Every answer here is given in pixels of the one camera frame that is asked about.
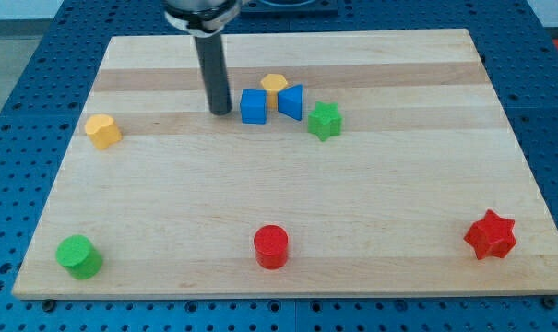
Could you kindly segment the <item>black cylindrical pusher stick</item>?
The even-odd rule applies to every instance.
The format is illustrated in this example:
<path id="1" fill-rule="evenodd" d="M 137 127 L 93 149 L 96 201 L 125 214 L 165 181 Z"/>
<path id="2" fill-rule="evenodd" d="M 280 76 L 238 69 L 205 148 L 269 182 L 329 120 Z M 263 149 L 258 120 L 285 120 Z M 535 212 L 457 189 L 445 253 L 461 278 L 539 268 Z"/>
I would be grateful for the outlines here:
<path id="1" fill-rule="evenodd" d="M 195 37 L 195 42 L 209 111 L 226 115 L 232 110 L 232 98 L 221 34 Z"/>

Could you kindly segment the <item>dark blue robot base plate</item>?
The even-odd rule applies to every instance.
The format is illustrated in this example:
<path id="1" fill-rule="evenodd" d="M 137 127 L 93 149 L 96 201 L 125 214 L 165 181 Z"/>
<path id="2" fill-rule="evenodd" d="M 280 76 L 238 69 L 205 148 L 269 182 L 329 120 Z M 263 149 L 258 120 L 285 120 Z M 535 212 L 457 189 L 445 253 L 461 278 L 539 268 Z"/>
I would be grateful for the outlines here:
<path id="1" fill-rule="evenodd" d="M 263 15 L 337 14 L 338 0 L 251 0 L 244 3 L 241 15 L 261 18 Z"/>

